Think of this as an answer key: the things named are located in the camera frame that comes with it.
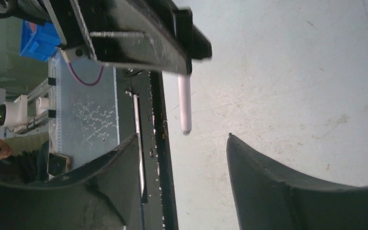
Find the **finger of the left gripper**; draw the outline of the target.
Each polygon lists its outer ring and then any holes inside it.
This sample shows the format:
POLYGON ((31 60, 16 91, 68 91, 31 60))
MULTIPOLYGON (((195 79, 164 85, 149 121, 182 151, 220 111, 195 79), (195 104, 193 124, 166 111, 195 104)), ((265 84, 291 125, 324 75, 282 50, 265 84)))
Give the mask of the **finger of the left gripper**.
POLYGON ((146 3, 156 12, 167 31, 187 52, 190 58, 212 58, 212 44, 194 25, 190 8, 179 8, 172 0, 148 0, 146 3))

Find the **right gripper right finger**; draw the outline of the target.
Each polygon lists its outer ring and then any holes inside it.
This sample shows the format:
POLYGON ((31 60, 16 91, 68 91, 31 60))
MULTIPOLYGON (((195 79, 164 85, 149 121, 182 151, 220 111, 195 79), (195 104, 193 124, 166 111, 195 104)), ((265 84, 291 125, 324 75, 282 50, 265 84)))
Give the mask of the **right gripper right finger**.
POLYGON ((227 160, 242 230, 368 230, 368 186, 298 172, 233 134, 227 160))

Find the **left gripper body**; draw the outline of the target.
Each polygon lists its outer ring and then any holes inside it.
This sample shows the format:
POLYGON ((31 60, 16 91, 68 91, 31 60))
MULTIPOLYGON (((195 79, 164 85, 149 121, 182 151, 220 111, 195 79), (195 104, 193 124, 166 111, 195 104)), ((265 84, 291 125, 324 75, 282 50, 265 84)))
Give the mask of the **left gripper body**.
POLYGON ((126 69, 192 73, 192 58, 147 0, 18 0, 15 15, 52 23, 65 57, 126 69))

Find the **black cap marker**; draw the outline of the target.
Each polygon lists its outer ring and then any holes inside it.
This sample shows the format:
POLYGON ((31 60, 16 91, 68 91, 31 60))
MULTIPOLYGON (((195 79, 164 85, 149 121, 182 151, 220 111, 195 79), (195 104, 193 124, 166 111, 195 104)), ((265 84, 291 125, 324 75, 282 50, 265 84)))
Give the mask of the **black cap marker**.
POLYGON ((192 130, 191 81, 187 76, 178 76, 177 79, 181 129, 184 135, 188 135, 192 130))

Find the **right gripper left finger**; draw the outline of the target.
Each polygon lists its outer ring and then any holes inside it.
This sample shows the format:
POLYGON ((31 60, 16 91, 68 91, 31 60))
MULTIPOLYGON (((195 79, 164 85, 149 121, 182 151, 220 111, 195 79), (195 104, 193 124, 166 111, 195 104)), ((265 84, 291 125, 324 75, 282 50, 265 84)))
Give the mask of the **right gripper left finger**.
POLYGON ((0 181, 0 230, 125 230, 138 197, 139 140, 45 183, 0 181))

